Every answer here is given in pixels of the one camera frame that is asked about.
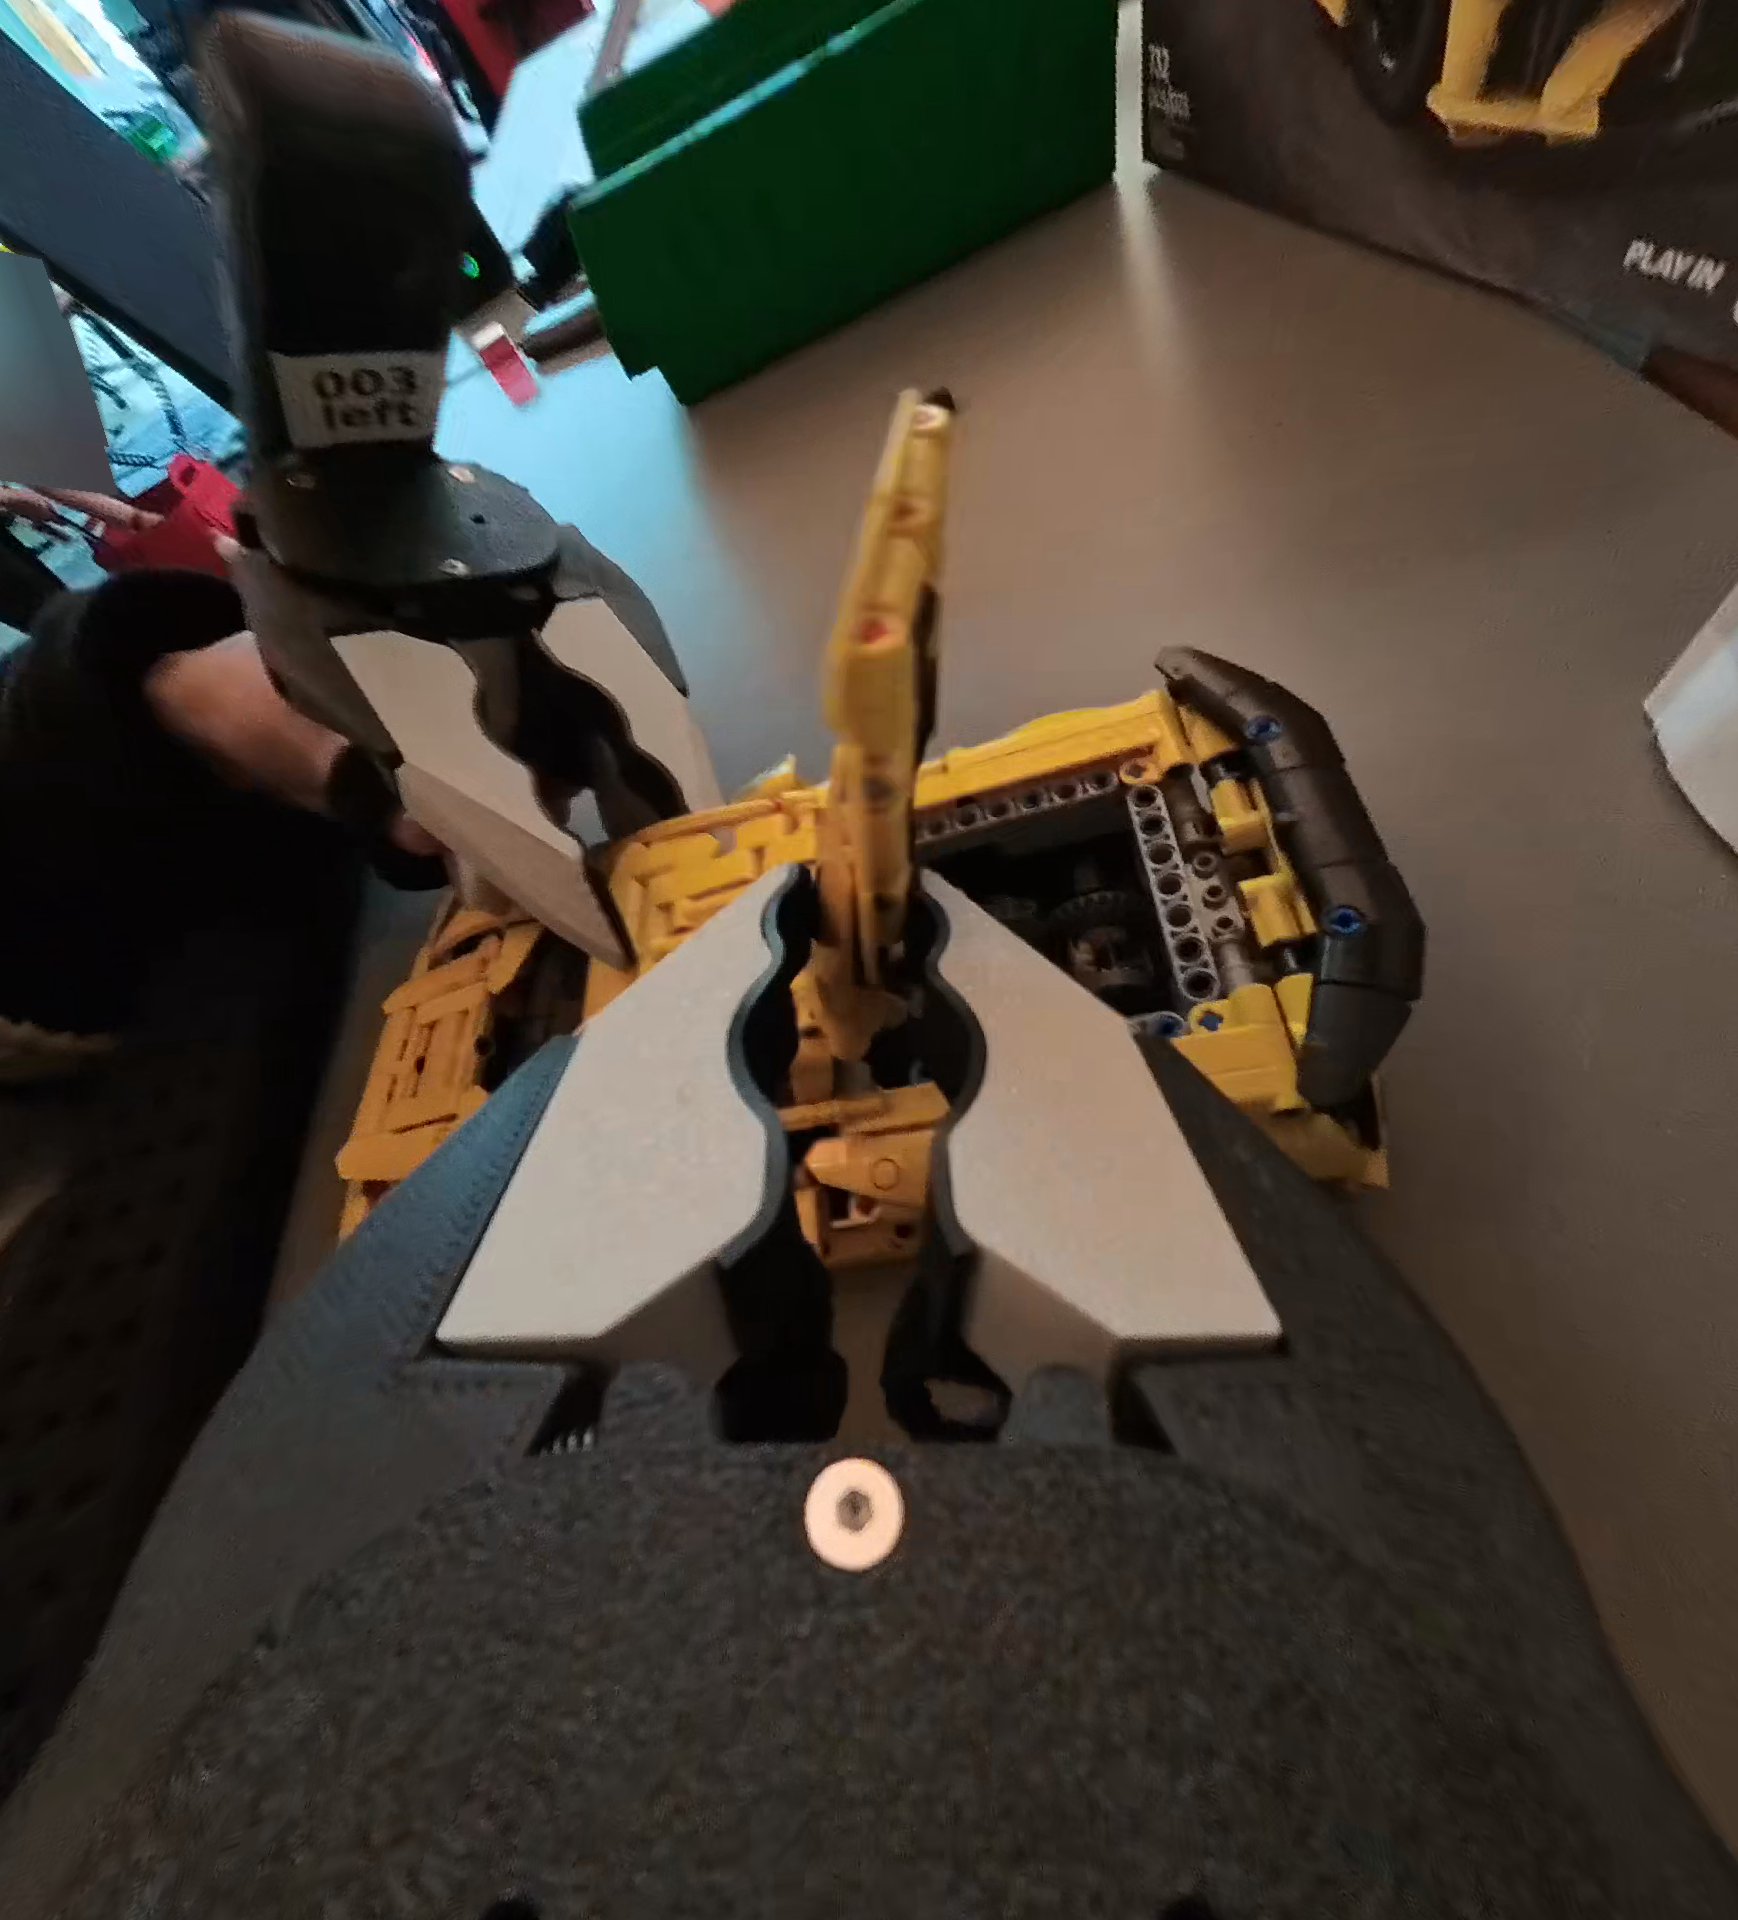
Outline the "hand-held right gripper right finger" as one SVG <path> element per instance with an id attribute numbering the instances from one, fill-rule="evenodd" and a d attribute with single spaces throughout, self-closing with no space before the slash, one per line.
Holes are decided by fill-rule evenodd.
<path id="1" fill-rule="evenodd" d="M 971 1352 L 1025 1388 L 1275 1345 L 1283 1320 L 1121 1014 L 948 880 L 931 872 L 925 900 L 933 976 L 977 1036 L 937 1138 Z"/>

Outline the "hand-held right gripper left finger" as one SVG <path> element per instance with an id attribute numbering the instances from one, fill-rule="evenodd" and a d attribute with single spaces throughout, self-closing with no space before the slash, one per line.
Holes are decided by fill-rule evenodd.
<path id="1" fill-rule="evenodd" d="M 584 1022 L 435 1329 L 441 1345 L 809 1345 L 780 1113 L 814 942 L 773 869 Z"/>

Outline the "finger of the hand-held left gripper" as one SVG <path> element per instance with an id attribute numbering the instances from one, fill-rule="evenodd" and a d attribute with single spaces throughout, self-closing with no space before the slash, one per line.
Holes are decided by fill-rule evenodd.
<path id="1" fill-rule="evenodd" d="M 502 746 L 547 824 L 591 804 L 608 839 L 722 804 L 685 688 L 602 594 L 514 622 L 505 650 Z"/>
<path id="2" fill-rule="evenodd" d="M 588 853 L 550 817 L 520 759 L 484 732 L 471 662 L 399 630 L 339 634 L 334 653 L 398 753 L 403 812 L 451 853 L 454 874 L 621 968 L 627 942 Z"/>

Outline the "yellow toy brick car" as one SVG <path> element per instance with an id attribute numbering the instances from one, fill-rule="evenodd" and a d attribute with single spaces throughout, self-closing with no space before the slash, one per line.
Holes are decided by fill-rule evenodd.
<path id="1" fill-rule="evenodd" d="M 1164 1039 L 1310 1178 L 1388 1185 L 1379 1070 L 1427 936 L 1329 721 L 1193 646 L 1164 688 L 1030 720 L 919 770 L 915 856 L 1133 1033 Z M 814 853 L 828 789 L 792 759 L 724 806 L 603 849 L 634 959 L 594 964 L 517 910 L 447 895 L 334 1158 L 336 1233 L 739 892 Z"/>

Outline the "person's left forearm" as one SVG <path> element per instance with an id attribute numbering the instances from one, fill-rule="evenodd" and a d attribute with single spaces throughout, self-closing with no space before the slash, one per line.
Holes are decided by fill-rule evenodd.
<path id="1" fill-rule="evenodd" d="M 220 944 L 319 957 L 349 930 L 344 834 L 229 784 L 145 709 L 151 662 L 232 632 L 227 581 L 149 568 L 53 596 L 0 660 L 0 1022 L 110 1037 Z"/>

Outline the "grey desk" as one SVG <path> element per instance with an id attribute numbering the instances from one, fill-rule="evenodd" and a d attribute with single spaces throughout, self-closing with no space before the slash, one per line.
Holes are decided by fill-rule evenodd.
<path id="1" fill-rule="evenodd" d="M 943 737 L 1186 639 L 1333 724 L 1427 922 L 1368 1230 L 1523 1439 L 1738 1854 L 1738 861 L 1641 711 L 1738 577 L 1738 444 L 1507 301 L 1115 182 L 692 408 L 608 357 L 439 444 L 656 600 L 726 784 L 814 653 L 899 389 L 950 389 Z"/>

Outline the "person's left hand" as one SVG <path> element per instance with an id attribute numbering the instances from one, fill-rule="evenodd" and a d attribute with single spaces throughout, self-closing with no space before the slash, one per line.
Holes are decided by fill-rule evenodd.
<path id="1" fill-rule="evenodd" d="M 385 881 L 411 894 L 445 884 L 441 844 L 391 798 L 383 770 L 280 695 L 247 630 L 151 662 L 143 702 L 229 784 L 340 828 Z"/>

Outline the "small red plastic object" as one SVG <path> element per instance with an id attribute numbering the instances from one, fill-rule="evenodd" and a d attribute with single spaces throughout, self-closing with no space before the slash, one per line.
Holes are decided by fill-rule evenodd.
<path id="1" fill-rule="evenodd" d="M 92 558 L 103 573 L 178 568 L 230 577 L 227 551 L 236 535 L 240 489 L 221 469 L 176 452 L 161 477 L 140 494 L 135 504 L 156 524 L 101 530 Z"/>

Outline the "green plastic bin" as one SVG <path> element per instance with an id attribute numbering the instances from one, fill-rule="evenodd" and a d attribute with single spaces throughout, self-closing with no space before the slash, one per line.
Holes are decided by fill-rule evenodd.
<path id="1" fill-rule="evenodd" d="M 616 365 L 714 398 L 1106 184 L 1113 2 L 740 2 L 575 112 Z"/>

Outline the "black perforated chair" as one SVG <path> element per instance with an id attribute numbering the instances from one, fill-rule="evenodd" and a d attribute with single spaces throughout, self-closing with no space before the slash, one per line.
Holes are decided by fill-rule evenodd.
<path id="1" fill-rule="evenodd" d="M 0 1802 L 253 1344 L 318 1081 L 236 1031 L 0 1095 Z"/>

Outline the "dark car set box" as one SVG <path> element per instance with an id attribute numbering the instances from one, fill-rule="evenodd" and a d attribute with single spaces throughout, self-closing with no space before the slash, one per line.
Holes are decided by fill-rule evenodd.
<path id="1" fill-rule="evenodd" d="M 1140 4 L 1144 154 L 1738 372 L 1738 2 Z"/>

